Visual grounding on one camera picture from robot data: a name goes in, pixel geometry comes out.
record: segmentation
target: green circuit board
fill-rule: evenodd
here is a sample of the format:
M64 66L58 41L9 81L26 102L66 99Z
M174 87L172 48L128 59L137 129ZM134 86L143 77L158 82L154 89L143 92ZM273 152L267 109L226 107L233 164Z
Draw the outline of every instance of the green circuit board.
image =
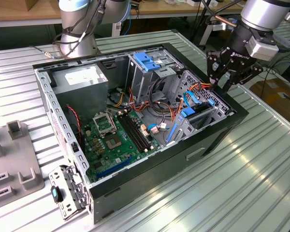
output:
M135 112L130 112L128 116L133 120L138 130L141 131L139 127L142 122L137 114ZM128 133L117 119L117 116L113 116L112 119L117 129L116 133L105 135L104 138L100 137L94 121L82 127L82 130L86 132L84 133L84 154L90 166L86 173L91 182L95 182L160 149L159 143L154 138L150 137L150 139L145 139L152 146L151 149L148 149L147 152L139 152L137 146L134 144L133 140L130 139ZM109 127L105 119L96 122L100 130Z

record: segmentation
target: yellow wire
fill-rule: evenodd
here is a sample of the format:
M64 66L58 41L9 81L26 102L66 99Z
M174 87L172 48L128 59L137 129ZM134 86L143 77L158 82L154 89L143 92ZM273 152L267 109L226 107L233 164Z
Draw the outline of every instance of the yellow wire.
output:
M121 103L122 103L122 99L123 99L123 96L124 96L124 93L122 92L122 93L121 93L121 96L120 96L120 100L119 100L119 102L118 102L116 105L114 105L114 107L119 107L119 106L121 105Z

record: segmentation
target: blue cable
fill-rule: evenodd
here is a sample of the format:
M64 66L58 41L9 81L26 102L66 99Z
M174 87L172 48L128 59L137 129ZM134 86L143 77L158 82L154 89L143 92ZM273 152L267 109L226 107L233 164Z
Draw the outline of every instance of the blue cable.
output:
M152 129L155 126L156 126L156 124L151 124L151 125L149 125L149 127L147 129L150 131L150 129Z
M191 98L192 98L192 100L194 101L194 103L196 103L196 104L200 104L201 102L195 97L195 95L191 92L191 91L186 91L186 92L184 92L184 94L183 94L183 99L184 99L184 102L186 103L186 105L189 107L190 105L189 105L189 103L188 103L188 100L187 100L187 98L186 98L186 94L189 94L190 96L191 96Z
M130 30L130 27L131 27L131 17L129 18L129 27L128 27L128 29L127 29L127 31L125 32L124 35L126 35L128 33L128 31Z

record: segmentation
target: blue drive bay latch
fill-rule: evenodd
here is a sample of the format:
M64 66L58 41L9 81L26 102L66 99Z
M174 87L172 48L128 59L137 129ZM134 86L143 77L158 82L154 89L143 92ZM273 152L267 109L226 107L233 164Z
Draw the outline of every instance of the blue drive bay latch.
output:
M146 70L146 72L161 68L161 66L156 64L152 60L152 57L149 57L145 52L134 53L133 57Z

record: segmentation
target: cardboard box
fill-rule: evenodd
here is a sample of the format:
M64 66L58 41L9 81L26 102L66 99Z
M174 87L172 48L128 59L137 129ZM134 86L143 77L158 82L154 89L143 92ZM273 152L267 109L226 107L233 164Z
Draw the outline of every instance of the cardboard box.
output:
M0 0L0 7L29 11L38 0Z
M260 97L263 81L250 87L250 90ZM281 79L267 80L264 86L262 100L290 122L290 87Z

